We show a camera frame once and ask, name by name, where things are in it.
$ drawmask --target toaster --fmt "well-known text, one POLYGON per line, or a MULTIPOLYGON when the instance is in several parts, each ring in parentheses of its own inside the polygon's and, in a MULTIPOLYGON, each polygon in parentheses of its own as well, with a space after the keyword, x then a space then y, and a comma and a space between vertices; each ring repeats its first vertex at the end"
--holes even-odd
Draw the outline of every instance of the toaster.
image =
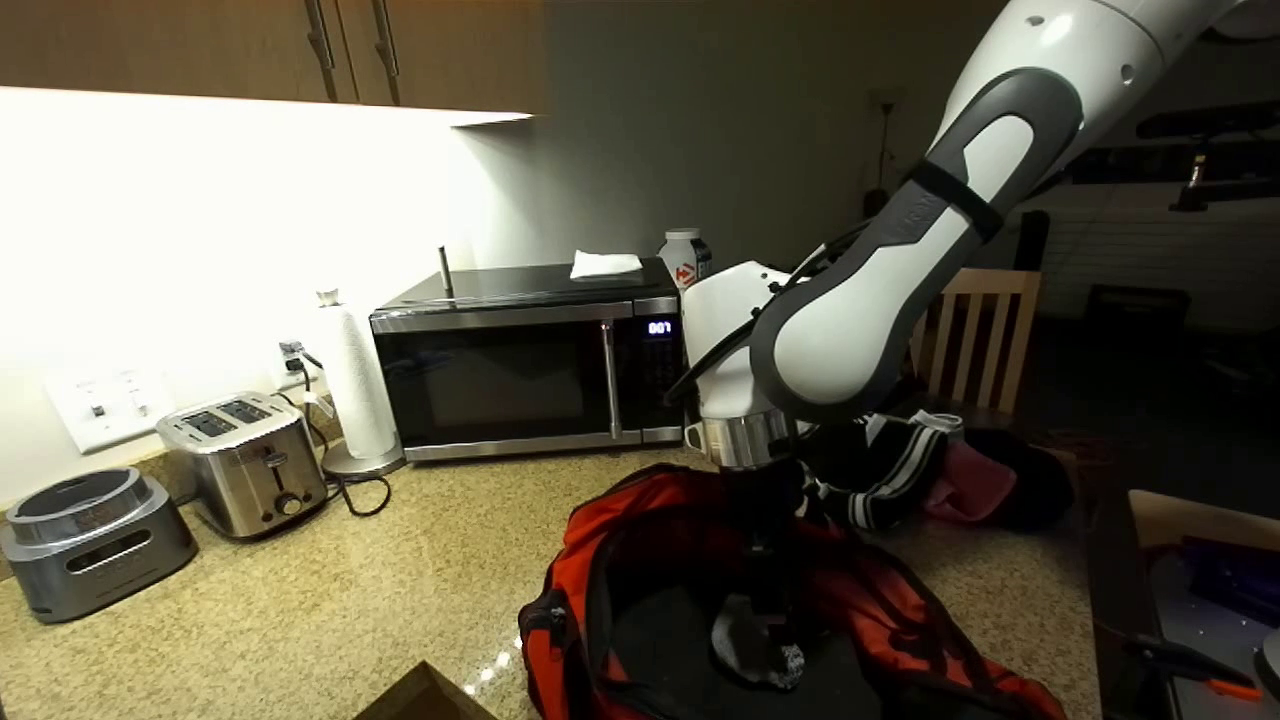
POLYGON ((27 607, 64 624, 108 607, 196 555, 162 483, 135 467, 58 481, 6 511, 4 559, 27 607))
POLYGON ((156 432, 196 488, 196 518, 228 540, 267 536, 327 502, 302 411, 278 397, 162 415, 156 432))

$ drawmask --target dark floor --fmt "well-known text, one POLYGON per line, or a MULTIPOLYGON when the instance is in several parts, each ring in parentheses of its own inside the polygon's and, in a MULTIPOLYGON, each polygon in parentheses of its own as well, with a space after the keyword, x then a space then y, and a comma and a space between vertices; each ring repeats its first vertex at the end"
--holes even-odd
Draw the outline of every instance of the dark floor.
POLYGON ((1107 436, 1141 488, 1280 518, 1280 397, 1257 373, 1210 373, 1208 355, 1240 369, 1257 354, 1234 339, 1041 322, 1018 425, 1107 436))

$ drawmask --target microwave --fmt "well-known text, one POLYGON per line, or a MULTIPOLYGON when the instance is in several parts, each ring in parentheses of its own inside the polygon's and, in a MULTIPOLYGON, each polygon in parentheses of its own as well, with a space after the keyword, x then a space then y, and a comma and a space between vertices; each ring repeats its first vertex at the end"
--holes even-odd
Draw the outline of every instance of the microwave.
POLYGON ((658 259, 440 272, 379 303, 374 363, 413 463, 678 444, 678 294, 658 259))

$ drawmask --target wall outlet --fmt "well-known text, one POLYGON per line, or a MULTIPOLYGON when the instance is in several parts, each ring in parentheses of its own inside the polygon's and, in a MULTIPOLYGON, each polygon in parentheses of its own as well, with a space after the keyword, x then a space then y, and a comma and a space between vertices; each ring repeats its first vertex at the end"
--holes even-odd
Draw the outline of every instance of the wall outlet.
POLYGON ((49 402, 56 403, 80 452, 142 436, 169 411, 169 397, 139 369, 87 369, 51 378, 49 402))

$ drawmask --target upper cabinet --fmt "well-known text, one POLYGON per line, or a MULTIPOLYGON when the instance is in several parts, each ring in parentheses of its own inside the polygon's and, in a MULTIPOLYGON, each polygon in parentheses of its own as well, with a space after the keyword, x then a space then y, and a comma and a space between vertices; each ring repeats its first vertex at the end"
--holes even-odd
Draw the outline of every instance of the upper cabinet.
POLYGON ((0 85, 540 110, 540 0, 0 0, 0 85))

